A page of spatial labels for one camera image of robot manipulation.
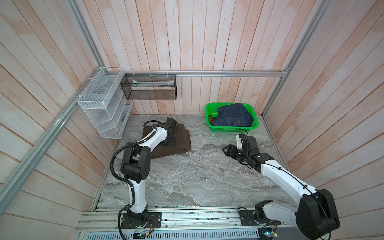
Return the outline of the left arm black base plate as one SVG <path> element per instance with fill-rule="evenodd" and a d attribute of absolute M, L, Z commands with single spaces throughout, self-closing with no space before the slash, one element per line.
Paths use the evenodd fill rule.
<path fill-rule="evenodd" d="M 161 221 L 161 212 L 144 212 L 142 214 L 137 214 L 132 211 L 128 211 L 123 214 L 120 226 L 122 229 L 160 228 Z"/>

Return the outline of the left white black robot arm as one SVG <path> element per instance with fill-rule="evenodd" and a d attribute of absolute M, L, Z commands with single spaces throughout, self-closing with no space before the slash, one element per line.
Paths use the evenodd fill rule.
<path fill-rule="evenodd" d="M 126 227 L 142 228 L 148 224 L 148 204 L 145 197 L 145 180 L 151 169 L 151 153 L 158 145 L 174 146 L 176 139 L 174 134 L 177 121 L 167 118 L 165 123 L 159 121 L 147 121 L 144 124 L 153 123 L 151 131 L 140 141 L 131 144 L 124 149 L 121 164 L 121 173 L 124 180 L 130 186 L 130 203 L 123 210 L 121 223 Z"/>

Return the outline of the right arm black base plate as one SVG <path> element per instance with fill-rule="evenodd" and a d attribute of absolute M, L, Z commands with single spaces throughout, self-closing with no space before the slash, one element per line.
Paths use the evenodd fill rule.
<path fill-rule="evenodd" d="M 242 226 L 279 226 L 281 225 L 280 221 L 266 220 L 264 222 L 257 222 L 254 216 L 253 210 L 248 210 L 246 208 L 238 208 L 237 212 L 240 216 L 240 221 Z"/>

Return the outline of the brown trousers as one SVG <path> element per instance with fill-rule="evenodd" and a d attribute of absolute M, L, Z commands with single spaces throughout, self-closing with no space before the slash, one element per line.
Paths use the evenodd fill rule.
<path fill-rule="evenodd" d="M 167 131 L 160 127 L 159 121 L 147 121 L 143 128 L 142 143 L 139 144 L 140 155 L 146 159 L 156 159 L 177 154 L 187 153 L 192 149 L 189 131 L 183 124 L 177 125 L 175 133 L 176 145 L 163 146 Z"/>

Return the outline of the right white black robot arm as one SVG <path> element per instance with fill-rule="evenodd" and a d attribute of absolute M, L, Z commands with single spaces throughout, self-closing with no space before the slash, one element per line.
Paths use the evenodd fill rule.
<path fill-rule="evenodd" d="M 271 240 L 277 235 L 279 223 L 298 228 L 310 240 L 329 240 L 332 231 L 340 227 L 340 220 L 333 195 L 326 189 L 316 189 L 283 168 L 267 153 L 261 153 L 257 140 L 243 133 L 236 136 L 236 145 L 227 145 L 223 152 L 282 188 L 297 204 L 295 207 L 264 200 L 250 211 L 238 208 L 243 226 L 259 225 L 258 237 Z"/>

